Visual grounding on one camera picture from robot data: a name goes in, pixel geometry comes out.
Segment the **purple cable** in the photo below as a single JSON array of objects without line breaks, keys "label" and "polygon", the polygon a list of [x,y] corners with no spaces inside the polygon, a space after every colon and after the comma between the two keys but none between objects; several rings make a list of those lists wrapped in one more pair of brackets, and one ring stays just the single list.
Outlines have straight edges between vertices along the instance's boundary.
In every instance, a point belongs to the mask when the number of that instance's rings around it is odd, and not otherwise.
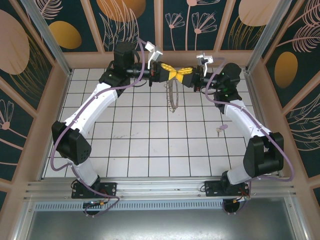
[{"label": "purple cable", "polygon": [[260,126],[259,123],[255,120],[255,118],[253,116],[251,116],[251,114],[245,110],[244,108],[242,108],[239,105],[236,105],[234,103],[230,103],[230,102],[224,102],[224,101],[216,101],[213,100],[209,97],[208,95],[208,90],[209,90],[209,86],[211,85],[212,80],[214,79],[215,75],[217,74],[217,72],[221,71],[223,66],[226,64],[226,59],[224,57],[216,57],[216,60],[223,60],[223,62],[220,64],[220,66],[217,68],[217,70],[214,71],[214,73],[211,75],[206,87],[205,87],[205,97],[206,99],[208,99],[210,102],[214,103],[214,104],[223,104],[223,105],[230,105],[233,106],[235,108],[240,109],[241,111],[243,111],[251,120],[252,122],[257,126],[257,128],[259,128],[259,131],[261,131],[267,138],[268,140],[276,147],[276,149],[281,153],[281,155],[284,157],[284,159],[286,160],[286,162],[288,163],[290,170],[291,170],[291,176],[288,179],[282,179],[282,178],[276,178],[276,177],[271,177],[271,176],[259,176],[259,178],[261,179],[271,179],[271,180],[277,180],[277,181],[281,181],[281,182],[291,182],[292,179],[295,177],[295,170],[294,167],[291,163],[291,161],[289,160],[288,156],[285,154],[285,152],[281,149],[281,147],[269,136],[269,134],[267,134]]},{"label": "purple cable", "polygon": [[67,163],[59,168],[55,168],[54,166],[54,157],[55,157],[55,152],[57,150],[57,147],[61,141],[61,139],[63,138],[63,136],[66,134],[66,132],[72,127],[72,125],[77,121],[77,119],[79,118],[79,116],[84,112],[84,110],[90,105],[90,103],[92,103],[92,101],[94,99],[96,99],[98,96],[100,96],[101,94],[107,92],[107,91],[111,91],[111,90],[120,90],[120,89],[127,89],[127,88],[130,88],[130,87],[133,87],[134,85],[136,85],[142,78],[143,74],[144,74],[144,71],[143,69],[145,69],[145,54],[144,54],[144,48],[143,48],[143,45],[142,45],[142,40],[140,38],[138,38],[138,43],[139,43],[139,46],[140,46],[140,49],[141,49],[141,54],[142,54],[142,71],[139,75],[139,77],[137,78],[137,80],[133,83],[131,83],[130,85],[127,85],[127,86],[118,86],[118,87],[111,87],[111,88],[108,88],[108,89],[105,89],[103,91],[100,91],[98,92],[95,96],[93,96],[92,98],[90,98],[90,100],[80,109],[80,111],[78,112],[78,114],[74,117],[74,119],[72,120],[72,122],[65,128],[65,130],[59,135],[59,137],[57,138],[54,146],[53,146],[53,150],[52,150],[52,153],[51,153],[51,156],[50,156],[50,165],[51,165],[51,168],[52,170],[54,171],[60,171],[61,169],[67,167],[67,166],[70,166],[71,165],[71,169],[75,175],[75,177],[77,178],[77,180],[82,183],[87,189],[89,189],[91,192],[95,193],[95,194],[98,194],[102,197],[105,197],[105,198],[110,198],[110,199],[117,199],[113,204],[111,204],[107,209],[103,210],[103,211],[100,211],[99,213],[97,213],[96,215],[88,215],[87,213],[87,209],[86,208],[84,210],[85,214],[87,216],[91,216],[92,218],[94,218],[95,216],[99,216],[99,215],[102,215],[104,213],[106,213],[109,209],[111,209],[114,205],[116,205],[119,201],[120,201],[120,198],[118,196],[112,196],[112,195],[108,195],[108,194],[103,194],[101,192],[98,192],[98,191],[95,191],[94,189],[92,189],[90,186],[88,186],[81,178],[80,176],[78,175],[78,173],[74,170],[73,166],[71,163]]}]

